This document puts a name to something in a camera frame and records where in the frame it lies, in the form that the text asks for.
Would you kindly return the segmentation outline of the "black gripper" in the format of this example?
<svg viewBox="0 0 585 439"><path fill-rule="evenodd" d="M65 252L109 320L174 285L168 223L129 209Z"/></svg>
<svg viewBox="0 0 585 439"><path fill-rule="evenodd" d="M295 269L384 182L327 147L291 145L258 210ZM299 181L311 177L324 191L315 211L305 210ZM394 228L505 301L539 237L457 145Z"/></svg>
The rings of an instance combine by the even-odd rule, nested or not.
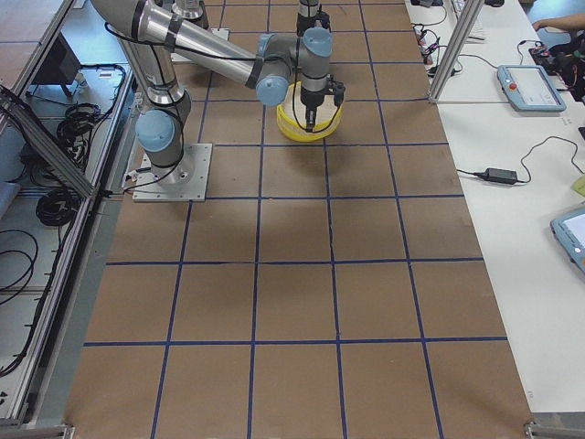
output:
<svg viewBox="0 0 585 439"><path fill-rule="evenodd" d="M304 84L301 88L301 102L305 106L305 131L312 132L316 123L317 108L324 103L325 96L332 96L334 106L339 108L345 99L346 87L341 81L333 77L326 77L324 84L316 91L307 89Z"/></svg>
<svg viewBox="0 0 585 439"><path fill-rule="evenodd" d="M302 36L307 29L313 27L329 30L330 16L323 10L319 0L300 0L296 19L296 35Z"/></svg>

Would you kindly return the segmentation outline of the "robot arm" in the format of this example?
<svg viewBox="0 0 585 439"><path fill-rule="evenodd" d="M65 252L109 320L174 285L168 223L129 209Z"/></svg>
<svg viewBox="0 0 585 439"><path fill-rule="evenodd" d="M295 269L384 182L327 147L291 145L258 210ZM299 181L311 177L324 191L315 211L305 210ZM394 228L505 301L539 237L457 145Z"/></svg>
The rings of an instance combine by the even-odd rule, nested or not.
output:
<svg viewBox="0 0 585 439"><path fill-rule="evenodd" d="M204 29L209 29L207 10L204 1L175 0L173 13ZM319 1L299 1L296 18L296 35L301 37L308 29L321 27L331 30L330 16L323 10Z"/></svg>
<svg viewBox="0 0 585 439"><path fill-rule="evenodd" d="M185 4L171 9L155 1L96 1L95 10L116 36L150 104L135 136L150 162L145 181L130 187L143 201L201 200L210 145L186 145L188 93L171 60L177 54L255 91L266 107L291 110L292 124L309 140L339 125L345 85L330 72L333 35L318 2L302 1L294 36L263 34L249 52L189 19Z"/></svg>

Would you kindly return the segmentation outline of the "person hand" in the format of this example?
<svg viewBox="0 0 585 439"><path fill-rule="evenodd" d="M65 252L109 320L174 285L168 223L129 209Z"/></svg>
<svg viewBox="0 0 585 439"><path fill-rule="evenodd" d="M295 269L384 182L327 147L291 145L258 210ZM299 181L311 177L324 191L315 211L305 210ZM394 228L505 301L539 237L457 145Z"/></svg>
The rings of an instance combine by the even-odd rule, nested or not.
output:
<svg viewBox="0 0 585 439"><path fill-rule="evenodd" d="M539 19L539 20L533 22L532 27L536 31L538 31L540 29L547 28L547 27L559 28L559 25L557 24L557 20L555 18L546 18L546 19Z"/></svg>

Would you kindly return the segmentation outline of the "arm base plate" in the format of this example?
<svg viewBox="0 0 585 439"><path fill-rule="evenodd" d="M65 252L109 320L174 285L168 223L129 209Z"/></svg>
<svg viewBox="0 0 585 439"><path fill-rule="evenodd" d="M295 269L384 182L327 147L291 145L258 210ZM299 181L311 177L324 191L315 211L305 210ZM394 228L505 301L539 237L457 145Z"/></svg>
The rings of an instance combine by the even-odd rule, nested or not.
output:
<svg viewBox="0 0 585 439"><path fill-rule="evenodd" d="M212 144L185 144L182 161L167 177L169 170L151 165L147 153L142 167L149 170L137 177L132 189L134 202L203 202L206 200Z"/></svg>
<svg viewBox="0 0 585 439"><path fill-rule="evenodd" d="M229 29L224 27L212 27L210 29L211 33L216 37L223 38L225 40L229 39Z"/></svg>

